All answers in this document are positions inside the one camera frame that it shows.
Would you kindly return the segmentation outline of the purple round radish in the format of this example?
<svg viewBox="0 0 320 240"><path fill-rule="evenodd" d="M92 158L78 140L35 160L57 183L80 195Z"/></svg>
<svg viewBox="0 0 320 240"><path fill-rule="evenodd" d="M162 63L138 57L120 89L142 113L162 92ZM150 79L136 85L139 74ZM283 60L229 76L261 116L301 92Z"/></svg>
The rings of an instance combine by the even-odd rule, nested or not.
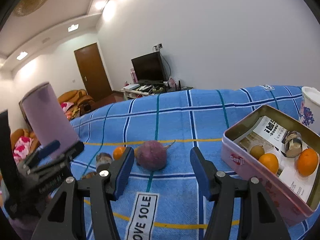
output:
<svg viewBox="0 0 320 240"><path fill-rule="evenodd" d="M156 140L143 143L135 149L135 159L137 165L149 170L158 171L167 164L167 150L175 143L163 145Z"/></svg>

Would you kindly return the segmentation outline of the dark round chestnut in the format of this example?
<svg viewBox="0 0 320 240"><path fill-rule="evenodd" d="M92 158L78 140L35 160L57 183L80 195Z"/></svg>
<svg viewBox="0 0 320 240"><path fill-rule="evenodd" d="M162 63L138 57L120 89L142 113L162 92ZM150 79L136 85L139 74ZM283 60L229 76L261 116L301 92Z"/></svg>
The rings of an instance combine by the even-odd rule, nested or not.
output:
<svg viewBox="0 0 320 240"><path fill-rule="evenodd" d="M102 170L108 170L109 166L112 164L113 159L110 154L101 152L96 155L96 170L99 173Z"/></svg>

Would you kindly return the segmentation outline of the black television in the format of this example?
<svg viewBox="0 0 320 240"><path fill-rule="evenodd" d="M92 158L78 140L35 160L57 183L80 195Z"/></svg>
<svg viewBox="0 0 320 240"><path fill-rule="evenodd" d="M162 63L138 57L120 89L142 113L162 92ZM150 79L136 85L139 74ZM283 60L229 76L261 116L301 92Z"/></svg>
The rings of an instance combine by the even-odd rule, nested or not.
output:
<svg viewBox="0 0 320 240"><path fill-rule="evenodd" d="M131 60L138 82L167 81L167 75L160 52L153 52Z"/></svg>

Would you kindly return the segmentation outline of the orange leather sofa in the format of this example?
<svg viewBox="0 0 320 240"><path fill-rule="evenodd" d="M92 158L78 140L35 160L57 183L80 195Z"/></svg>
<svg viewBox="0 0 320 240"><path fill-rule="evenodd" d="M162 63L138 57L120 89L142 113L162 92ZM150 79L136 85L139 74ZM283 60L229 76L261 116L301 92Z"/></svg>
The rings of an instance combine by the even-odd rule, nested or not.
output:
<svg viewBox="0 0 320 240"><path fill-rule="evenodd" d="M70 90L57 98L65 116L69 121L93 110L94 99L86 90Z"/></svg>

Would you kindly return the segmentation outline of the pink metal tin box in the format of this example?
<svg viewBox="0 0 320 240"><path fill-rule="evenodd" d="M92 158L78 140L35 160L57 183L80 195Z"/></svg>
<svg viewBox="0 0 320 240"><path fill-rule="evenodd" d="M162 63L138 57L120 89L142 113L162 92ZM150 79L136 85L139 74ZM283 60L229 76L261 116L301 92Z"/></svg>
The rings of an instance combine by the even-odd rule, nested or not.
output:
<svg viewBox="0 0 320 240"><path fill-rule="evenodd" d="M319 205L319 135L263 105L227 129L222 160L243 179L257 177L289 226Z"/></svg>

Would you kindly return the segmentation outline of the white tv stand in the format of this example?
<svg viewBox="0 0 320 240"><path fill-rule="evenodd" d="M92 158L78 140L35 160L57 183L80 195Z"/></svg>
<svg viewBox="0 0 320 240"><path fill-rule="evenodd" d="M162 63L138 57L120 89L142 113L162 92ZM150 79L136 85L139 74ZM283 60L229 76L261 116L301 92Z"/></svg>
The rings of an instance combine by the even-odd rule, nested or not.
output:
<svg viewBox="0 0 320 240"><path fill-rule="evenodd" d="M178 92L184 90L191 90L193 87L182 87L180 81L178 85L174 85L174 87L170 87L168 84L161 84L161 85L139 85L139 84L130 84L123 87L120 92L123 93L124 100L131 100L142 98L145 96L152 96L157 94L163 93L170 93L170 92Z"/></svg>

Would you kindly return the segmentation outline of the white floral mug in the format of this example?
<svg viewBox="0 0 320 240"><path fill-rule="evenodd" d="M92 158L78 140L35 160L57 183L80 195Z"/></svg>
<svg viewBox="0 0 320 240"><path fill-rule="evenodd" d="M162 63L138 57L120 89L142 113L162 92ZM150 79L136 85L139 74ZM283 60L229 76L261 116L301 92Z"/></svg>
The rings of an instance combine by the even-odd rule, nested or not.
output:
<svg viewBox="0 0 320 240"><path fill-rule="evenodd" d="M314 87L302 87L299 121L315 133L319 134L320 92Z"/></svg>

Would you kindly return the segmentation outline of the orange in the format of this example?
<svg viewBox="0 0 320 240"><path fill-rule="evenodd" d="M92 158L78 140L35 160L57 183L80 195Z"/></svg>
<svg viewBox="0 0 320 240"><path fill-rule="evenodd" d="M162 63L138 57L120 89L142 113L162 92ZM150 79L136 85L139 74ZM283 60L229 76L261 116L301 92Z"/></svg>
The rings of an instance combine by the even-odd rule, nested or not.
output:
<svg viewBox="0 0 320 240"><path fill-rule="evenodd" d="M277 174L279 169L278 158L272 153L265 153L258 160L261 164L263 164L269 171L273 174Z"/></svg>
<svg viewBox="0 0 320 240"><path fill-rule="evenodd" d="M313 174L318 165L318 154L311 148L305 149L298 157L297 170L301 176L308 177Z"/></svg>

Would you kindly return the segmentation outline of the cut sugarcane piece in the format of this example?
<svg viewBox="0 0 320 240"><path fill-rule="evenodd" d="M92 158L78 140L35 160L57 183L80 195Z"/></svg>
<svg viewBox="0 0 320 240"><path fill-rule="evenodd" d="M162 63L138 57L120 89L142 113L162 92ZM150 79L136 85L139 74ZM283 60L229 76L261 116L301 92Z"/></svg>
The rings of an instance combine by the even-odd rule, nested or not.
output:
<svg viewBox="0 0 320 240"><path fill-rule="evenodd" d="M84 179L89 179L89 178L92 178L94 176L96 176L97 173L96 172L88 172L87 174L84 174L82 177L81 177L81 180L84 180Z"/></svg>

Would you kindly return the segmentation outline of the brown wooden door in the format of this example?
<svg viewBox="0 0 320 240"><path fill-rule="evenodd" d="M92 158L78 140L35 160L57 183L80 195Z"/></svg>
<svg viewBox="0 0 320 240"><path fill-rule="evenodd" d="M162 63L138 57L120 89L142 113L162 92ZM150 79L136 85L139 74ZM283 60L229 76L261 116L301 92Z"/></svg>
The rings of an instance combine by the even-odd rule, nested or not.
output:
<svg viewBox="0 0 320 240"><path fill-rule="evenodd" d="M112 89L97 43L75 50L74 55L87 93L95 101L111 95Z"/></svg>

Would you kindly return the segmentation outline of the small brown longan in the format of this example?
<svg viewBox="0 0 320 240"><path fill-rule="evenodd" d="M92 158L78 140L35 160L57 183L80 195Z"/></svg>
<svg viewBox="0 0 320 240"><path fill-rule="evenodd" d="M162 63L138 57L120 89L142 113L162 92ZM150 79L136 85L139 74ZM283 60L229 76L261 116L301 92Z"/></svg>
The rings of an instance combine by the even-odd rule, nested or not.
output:
<svg viewBox="0 0 320 240"><path fill-rule="evenodd" d="M264 150L263 146L255 145L255 146L251 147L249 153L252 157L259 160L259 158L265 154L265 150Z"/></svg>

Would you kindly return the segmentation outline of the printed paper in tin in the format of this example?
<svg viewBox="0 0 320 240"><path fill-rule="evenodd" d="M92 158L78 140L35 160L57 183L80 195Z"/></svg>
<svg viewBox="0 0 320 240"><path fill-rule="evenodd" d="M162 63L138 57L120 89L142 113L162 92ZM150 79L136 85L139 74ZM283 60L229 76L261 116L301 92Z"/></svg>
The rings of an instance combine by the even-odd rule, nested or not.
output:
<svg viewBox="0 0 320 240"><path fill-rule="evenodd" d="M263 146L265 153L274 154L279 162L279 169L276 176L297 196L307 202L316 179L317 168L319 166L319 154L317 153L318 165L313 174L308 177L301 176L296 166L299 156L295 158L285 157L284 141L289 132L291 131L280 126L280 124L268 116L262 116L252 128L236 138L234 142L246 150L248 154L251 147L255 145ZM302 141L302 147L302 151L311 148L304 141Z"/></svg>

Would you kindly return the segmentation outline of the blue plaid tablecloth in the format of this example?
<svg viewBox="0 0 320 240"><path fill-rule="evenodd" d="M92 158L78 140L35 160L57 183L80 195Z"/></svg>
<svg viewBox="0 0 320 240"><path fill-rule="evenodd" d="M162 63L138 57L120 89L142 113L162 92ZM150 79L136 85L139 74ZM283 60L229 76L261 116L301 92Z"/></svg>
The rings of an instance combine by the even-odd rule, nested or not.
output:
<svg viewBox="0 0 320 240"><path fill-rule="evenodd" d="M224 131L262 105L297 119L301 100L300 87L263 85L192 89L110 104L71 121L85 144L71 163L72 174L80 179L92 172L95 156L117 146L137 147L149 140L171 144L166 167L151 173L134 165L124 194L112 203L120 237L143 237L133 233L131 217L138 215L144 193L152 200L147 209L154 216L148 226L152 239L203 239L213 204L201 196L190 150L197 146L217 169L236 177L221 159Z"/></svg>

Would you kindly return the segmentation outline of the orange tangerine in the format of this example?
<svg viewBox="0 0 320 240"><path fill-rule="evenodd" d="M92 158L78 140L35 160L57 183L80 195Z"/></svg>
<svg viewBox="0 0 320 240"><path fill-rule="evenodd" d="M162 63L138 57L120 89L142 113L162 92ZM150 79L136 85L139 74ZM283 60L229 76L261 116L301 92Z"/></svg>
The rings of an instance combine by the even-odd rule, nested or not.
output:
<svg viewBox="0 0 320 240"><path fill-rule="evenodd" d="M114 149L113 151L113 159L114 160L119 160L123 153L125 152L126 147L125 146L118 146Z"/></svg>

